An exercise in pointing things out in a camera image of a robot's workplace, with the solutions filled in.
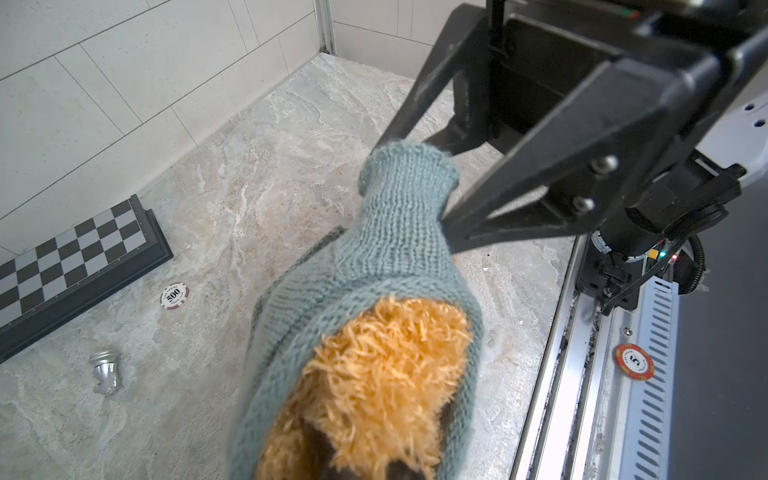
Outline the tan teddy bear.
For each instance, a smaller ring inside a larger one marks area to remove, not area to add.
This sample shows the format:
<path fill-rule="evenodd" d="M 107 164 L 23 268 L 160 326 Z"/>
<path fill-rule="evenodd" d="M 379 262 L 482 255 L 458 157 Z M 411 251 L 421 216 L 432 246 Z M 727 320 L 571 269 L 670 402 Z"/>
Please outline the tan teddy bear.
<path fill-rule="evenodd" d="M 435 478 L 470 326 L 455 305 L 390 297 L 323 338 L 270 429 L 255 478 Z"/>

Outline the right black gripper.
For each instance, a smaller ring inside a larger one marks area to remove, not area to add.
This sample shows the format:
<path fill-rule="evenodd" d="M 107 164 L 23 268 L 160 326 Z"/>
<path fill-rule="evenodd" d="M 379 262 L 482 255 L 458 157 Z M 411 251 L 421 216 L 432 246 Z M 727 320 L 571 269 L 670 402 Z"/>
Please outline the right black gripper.
<path fill-rule="evenodd" d="M 449 84 L 425 142 L 502 159 L 443 218 L 455 253 L 580 235 L 688 156 L 767 153 L 764 1 L 493 1 L 454 9 L 378 148 Z M 491 111 L 496 126 L 492 122 Z"/>

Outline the grey-green teddy sweater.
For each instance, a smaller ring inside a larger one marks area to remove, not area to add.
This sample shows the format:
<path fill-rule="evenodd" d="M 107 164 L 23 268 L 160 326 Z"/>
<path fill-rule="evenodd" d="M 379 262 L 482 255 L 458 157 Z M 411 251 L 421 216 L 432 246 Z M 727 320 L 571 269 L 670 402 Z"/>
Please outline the grey-green teddy sweater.
<path fill-rule="evenodd" d="M 440 219 L 459 174 L 450 157 L 417 142 L 375 149 L 359 178 L 355 221 L 329 232 L 258 299 L 227 448 L 227 475 L 254 476 L 269 432 L 323 338 L 381 299 L 428 299 L 471 323 L 466 377 L 443 415 L 447 458 L 433 479 L 453 479 L 470 436 L 484 328 L 481 308 L 453 261 Z"/>

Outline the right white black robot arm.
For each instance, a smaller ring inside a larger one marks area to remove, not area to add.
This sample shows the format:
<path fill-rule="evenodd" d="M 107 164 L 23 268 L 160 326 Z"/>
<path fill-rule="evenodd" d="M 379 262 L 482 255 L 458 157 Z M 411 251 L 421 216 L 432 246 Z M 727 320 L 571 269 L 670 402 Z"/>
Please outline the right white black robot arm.
<path fill-rule="evenodd" d="M 741 193 L 745 162 L 699 146 L 766 58 L 763 1 L 462 4 L 381 142 L 451 86 L 453 117 L 429 143 L 502 154 L 444 217 L 451 249 L 598 234 L 578 289 L 629 310 L 647 281 L 630 260 L 676 252 Z"/>

